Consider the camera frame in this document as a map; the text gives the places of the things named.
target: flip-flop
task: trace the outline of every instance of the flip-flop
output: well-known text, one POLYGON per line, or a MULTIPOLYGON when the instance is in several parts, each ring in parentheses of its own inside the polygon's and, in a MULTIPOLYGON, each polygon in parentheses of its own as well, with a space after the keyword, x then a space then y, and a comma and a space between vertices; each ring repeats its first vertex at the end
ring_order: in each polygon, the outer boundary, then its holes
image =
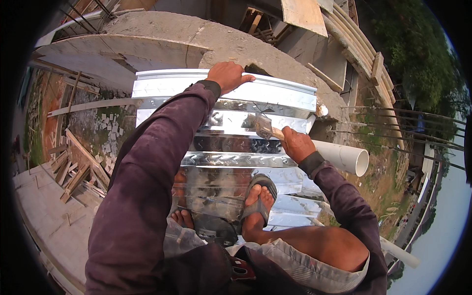
MULTIPOLYGON (((249 196, 249 192, 255 185, 267 187, 268 191, 272 194, 272 197, 274 198, 274 202, 275 202, 275 200, 277 199, 277 188, 275 187, 274 182, 270 178, 268 178, 265 174, 262 174, 262 173, 258 173, 254 175, 253 180, 247 187, 246 195, 245 195, 246 198, 244 200, 247 199, 247 197, 249 196)), ((241 212, 241 217, 239 218, 240 228, 239 228, 238 234, 241 234, 241 228, 243 225, 244 218, 256 212, 259 212, 262 215, 262 218, 264 218, 264 227, 267 226, 267 223, 269 221, 269 212, 267 212, 267 209, 262 203, 260 196, 257 196, 257 201, 247 206, 246 208, 244 208, 243 211, 241 212)))

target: hole in concrete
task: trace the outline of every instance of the hole in concrete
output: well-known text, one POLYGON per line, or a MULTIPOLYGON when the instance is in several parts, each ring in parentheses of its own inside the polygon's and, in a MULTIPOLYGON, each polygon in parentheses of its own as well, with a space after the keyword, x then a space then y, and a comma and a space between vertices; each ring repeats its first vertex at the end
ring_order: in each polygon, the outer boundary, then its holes
POLYGON ((308 135, 311 139, 331 143, 333 142, 334 134, 328 131, 336 129, 336 125, 337 121, 334 119, 320 120, 317 118, 308 135))
POLYGON ((260 68, 255 64, 250 64, 248 66, 245 66, 244 72, 249 73, 249 74, 258 74, 258 75, 273 77, 272 75, 269 75, 263 68, 260 68))

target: plywood board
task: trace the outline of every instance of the plywood board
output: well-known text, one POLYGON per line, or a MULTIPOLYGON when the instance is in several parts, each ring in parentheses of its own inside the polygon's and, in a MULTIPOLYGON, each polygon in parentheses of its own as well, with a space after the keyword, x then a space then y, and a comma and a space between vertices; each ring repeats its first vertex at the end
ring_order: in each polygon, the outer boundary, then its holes
POLYGON ((321 36, 328 36, 316 0, 281 0, 284 23, 307 29, 321 36))

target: shorts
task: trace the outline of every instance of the shorts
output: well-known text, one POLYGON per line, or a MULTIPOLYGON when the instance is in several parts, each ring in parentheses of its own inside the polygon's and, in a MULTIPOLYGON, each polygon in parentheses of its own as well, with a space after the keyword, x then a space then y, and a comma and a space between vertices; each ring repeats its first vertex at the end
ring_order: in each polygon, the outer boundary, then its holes
MULTIPOLYGON (((164 238, 165 258, 183 254, 206 244, 193 229, 181 227, 172 218, 167 218, 167 224, 164 238)), ((325 293, 342 293, 354 290, 364 279, 371 258, 369 253, 362 270, 349 272, 316 260, 280 238, 262 245, 245 242, 227 247, 226 250, 231 256, 234 256, 242 246, 253 249, 275 262, 300 285, 325 293)))

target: sleeve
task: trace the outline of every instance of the sleeve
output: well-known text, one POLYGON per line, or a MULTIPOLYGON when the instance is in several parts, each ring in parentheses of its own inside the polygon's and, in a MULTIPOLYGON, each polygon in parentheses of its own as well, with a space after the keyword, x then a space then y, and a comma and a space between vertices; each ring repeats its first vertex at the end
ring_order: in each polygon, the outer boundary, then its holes
POLYGON ((319 152, 314 152, 304 159, 299 168, 305 171, 326 195, 341 227, 355 235, 371 253, 366 278, 359 287, 386 290, 387 266, 380 246, 375 213, 357 188, 339 174, 329 161, 324 160, 319 152))
POLYGON ((123 143, 89 236, 86 294, 145 294, 165 287, 159 266, 170 190, 219 97, 214 84, 196 83, 169 99, 123 143))

